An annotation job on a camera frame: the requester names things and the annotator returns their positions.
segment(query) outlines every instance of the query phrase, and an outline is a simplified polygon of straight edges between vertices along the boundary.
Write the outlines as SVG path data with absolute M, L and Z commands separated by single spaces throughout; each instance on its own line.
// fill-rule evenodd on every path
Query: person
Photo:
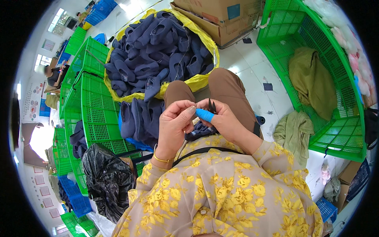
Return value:
M 196 108 L 208 109 L 208 99 L 196 103 L 185 82 L 171 82 L 158 146 L 112 236 L 320 237 L 323 220 L 304 180 L 308 170 L 253 133 L 256 118 L 238 76 L 216 68 L 208 83 L 217 114 L 202 122 L 219 134 L 182 146 Z
M 76 14 L 76 16 L 79 17 L 79 23 L 82 23 L 82 22 L 84 21 L 84 19 L 85 19 L 85 18 L 87 17 L 87 15 L 88 15 L 89 11 L 92 9 L 92 7 L 93 7 L 93 5 L 90 5 L 90 6 L 87 8 L 86 11 L 84 11 L 84 12 L 82 12 L 82 13 L 78 12 L 78 13 Z
M 70 65 L 62 65 L 56 68 L 51 68 L 49 65 L 39 65 L 38 71 L 45 74 L 49 86 L 59 89 L 69 67 Z

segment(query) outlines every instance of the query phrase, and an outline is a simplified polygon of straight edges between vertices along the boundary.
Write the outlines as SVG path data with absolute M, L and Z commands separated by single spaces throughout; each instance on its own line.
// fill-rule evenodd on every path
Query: white tile floor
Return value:
M 91 27 L 87 36 L 96 36 L 104 33 L 109 39 L 132 18 L 140 19 L 148 7 L 156 0 L 116 0 L 119 4 L 111 14 L 101 23 Z M 170 8 L 170 0 L 163 0 L 152 8 L 162 10 Z M 252 44 L 242 41 L 226 49 L 220 50 L 220 67 L 226 68 L 240 77 L 246 88 L 246 97 L 251 107 L 266 122 L 261 126 L 263 136 L 267 141 L 273 141 L 273 132 L 278 121 L 286 114 L 294 111 L 284 86 L 268 61 L 267 57 L 256 44 L 258 30 L 249 37 Z M 273 91 L 265 91 L 263 83 L 271 83 Z M 307 169 L 309 175 L 306 182 L 312 193 L 312 199 L 317 201 L 323 194 L 324 185 L 321 178 L 321 166 L 324 162 L 329 164 L 332 177 L 337 176 L 349 163 L 348 160 L 309 151 Z

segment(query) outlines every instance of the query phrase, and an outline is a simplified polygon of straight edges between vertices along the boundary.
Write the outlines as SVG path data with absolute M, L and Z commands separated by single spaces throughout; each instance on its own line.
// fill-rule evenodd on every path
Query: brown pants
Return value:
M 208 77 L 211 99 L 218 100 L 229 105 L 230 109 L 249 131 L 254 131 L 256 117 L 249 101 L 245 96 L 245 87 L 237 75 L 225 68 L 216 68 Z M 171 82 L 164 95 L 166 108 L 177 100 L 190 100 L 195 102 L 190 87 L 183 81 Z

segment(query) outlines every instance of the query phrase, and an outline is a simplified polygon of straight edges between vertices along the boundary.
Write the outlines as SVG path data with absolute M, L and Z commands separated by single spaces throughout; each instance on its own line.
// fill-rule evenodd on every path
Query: gold bracelet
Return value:
M 155 148 L 156 148 L 156 147 L 157 147 L 157 145 L 155 144 L 155 146 L 154 146 L 154 151 L 153 151 L 153 157 L 154 157 L 157 161 L 169 163 L 170 161 L 175 160 L 175 157 L 172 158 L 172 159 L 170 159 L 170 160 L 161 160 L 161 159 L 158 159 L 158 158 L 155 156 Z

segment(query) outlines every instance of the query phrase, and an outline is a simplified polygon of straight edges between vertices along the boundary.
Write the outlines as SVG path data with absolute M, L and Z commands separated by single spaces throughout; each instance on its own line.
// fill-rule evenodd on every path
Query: yellow bag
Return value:
M 197 34 L 200 37 L 201 41 L 204 43 L 204 45 L 207 47 L 207 49 L 213 54 L 213 63 L 215 65 L 214 68 L 218 68 L 219 67 L 220 55 L 218 53 L 217 46 L 214 43 L 214 41 L 212 40 L 212 38 L 205 31 L 203 31 L 198 25 L 196 25 L 193 21 L 188 19 L 182 13 L 175 11 L 173 9 L 164 9 L 163 11 L 171 12 L 172 14 L 174 14 L 174 16 L 183 23 L 183 26 L 187 27 L 188 29 L 190 29 L 192 32 L 194 32 L 195 34 Z M 152 13 L 154 13 L 154 16 L 157 15 L 157 11 L 155 11 L 154 9 L 149 9 L 146 12 L 146 14 L 142 17 L 142 19 L 146 18 L 147 16 L 149 16 Z M 117 36 L 116 36 L 117 40 L 120 40 L 125 35 L 125 29 L 127 27 L 128 26 L 124 27 L 117 34 Z M 109 61 L 109 59 L 111 57 L 111 52 L 113 51 L 113 49 L 114 48 L 111 47 L 111 50 L 108 53 L 108 57 L 106 59 L 107 62 Z M 207 75 L 199 75 L 199 74 L 195 75 L 194 77 L 185 81 L 185 83 L 191 88 L 192 92 L 198 91 L 199 89 L 205 87 L 208 84 L 208 76 L 210 73 L 211 72 L 209 72 Z M 108 87 L 108 90 L 111 93 L 114 101 L 132 102 L 133 98 L 144 99 L 144 96 L 145 96 L 144 93 L 134 93 L 134 94 L 131 94 L 130 96 L 125 96 L 122 98 L 118 97 L 116 92 L 112 89 L 111 81 L 109 80 L 108 75 L 105 71 L 104 71 L 104 83 Z M 166 92 L 168 84 L 169 83 L 165 83 L 161 86 L 161 90 L 159 91 L 158 94 L 156 94 L 155 98 L 163 99 L 163 96 L 164 96 L 164 93 Z

